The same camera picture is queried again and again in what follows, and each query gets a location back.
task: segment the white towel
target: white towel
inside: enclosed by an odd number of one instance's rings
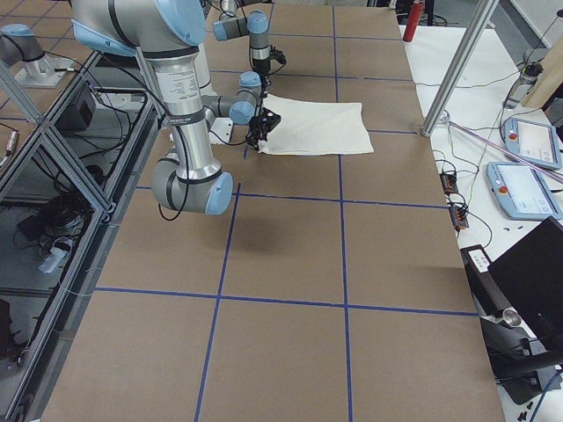
[[[320,156],[373,152],[362,123],[362,103],[309,103],[269,94],[264,106],[281,115],[280,124],[260,141],[260,152]]]

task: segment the blue cable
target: blue cable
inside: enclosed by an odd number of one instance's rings
[[[562,372],[563,372],[562,369],[558,370],[555,373],[555,375],[552,376],[552,379],[549,380],[549,382],[545,386],[544,390],[542,391],[542,395],[539,398],[539,401],[537,402],[536,409],[534,409],[534,412],[531,414],[530,422],[534,422],[534,419],[536,418],[536,415],[537,415],[537,411],[539,411],[539,406],[541,406],[542,402],[544,401],[544,398],[545,398],[545,395],[547,394],[547,391],[549,391],[549,388],[552,386],[552,384],[555,382],[555,380],[559,377],[559,374],[561,374]]]

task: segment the black monitor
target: black monitor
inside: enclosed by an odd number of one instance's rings
[[[563,351],[563,226],[543,220],[489,272],[545,349]]]

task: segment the red fire extinguisher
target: red fire extinguisher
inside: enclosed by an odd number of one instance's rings
[[[419,25],[420,16],[424,11],[424,0],[414,0],[413,7],[411,7],[411,12],[408,15],[408,22],[406,23],[405,35],[403,35],[403,41],[411,42],[413,40],[414,31]]]

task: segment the white table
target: white table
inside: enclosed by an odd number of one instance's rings
[[[420,26],[417,28],[414,40],[406,43],[413,80],[417,83],[417,93],[423,113],[427,113],[438,86],[450,65],[451,58],[457,45],[464,34],[463,28],[440,28]],[[457,88],[455,89],[448,105],[451,121],[466,127],[498,127],[501,117],[502,101],[510,87],[518,78],[515,64],[510,59],[508,52],[501,43],[496,32],[492,29],[485,30],[479,44],[473,52],[464,74],[457,83],[458,87],[484,85],[514,74],[500,82],[485,87]],[[505,110],[502,114],[503,121],[516,113],[526,113],[523,119],[548,123],[541,110],[533,111],[518,106],[515,110]],[[509,161],[501,152],[492,148],[484,151],[485,144],[473,137],[462,134],[455,128],[451,129],[451,138],[445,126],[438,126],[431,136],[435,158],[451,161],[458,171],[475,171],[474,165],[455,158],[463,158],[475,164],[480,164],[480,171],[476,177],[470,173],[458,174],[457,185],[461,194],[470,204],[470,211],[486,221],[493,231],[493,239],[486,248],[492,260],[497,259],[504,251],[518,242],[525,234],[534,229],[538,222],[524,222],[509,220],[500,209],[496,199],[486,184],[486,164],[492,161]],[[482,129],[476,131],[490,141],[502,145],[498,129]],[[548,185],[553,189],[560,189],[557,183],[546,178]],[[555,195],[557,202],[563,206],[563,194]],[[489,231],[486,226],[469,215],[469,229],[462,230],[458,238],[460,248],[474,244],[486,244],[489,240]],[[528,412],[530,420],[532,411],[525,408],[525,404],[518,406],[512,402],[506,391],[499,387],[499,394],[507,421],[514,421],[521,411]],[[549,392],[546,395],[542,408],[535,422],[560,422],[563,415],[563,390]]]

